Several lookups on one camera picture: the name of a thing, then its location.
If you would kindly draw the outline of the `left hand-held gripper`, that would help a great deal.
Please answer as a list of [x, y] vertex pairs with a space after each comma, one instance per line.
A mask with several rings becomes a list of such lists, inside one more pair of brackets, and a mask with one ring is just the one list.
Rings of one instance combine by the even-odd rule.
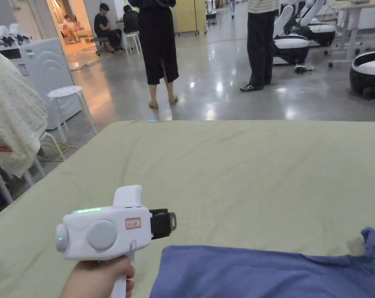
[[[105, 262], [134, 253], [176, 229], [168, 209], [148, 209], [141, 203], [142, 187], [116, 189], [110, 206], [73, 211], [56, 229], [56, 249], [67, 260]], [[125, 276], [116, 279], [110, 298], [126, 298]]]

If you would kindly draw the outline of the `person's left hand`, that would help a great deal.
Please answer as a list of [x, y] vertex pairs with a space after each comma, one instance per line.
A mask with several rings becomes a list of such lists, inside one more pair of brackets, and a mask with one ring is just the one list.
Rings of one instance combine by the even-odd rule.
[[115, 281], [125, 276], [125, 297], [130, 298], [134, 288], [131, 280], [135, 268], [130, 259], [121, 256], [105, 262], [81, 261], [72, 269], [63, 287], [61, 298], [109, 298]]

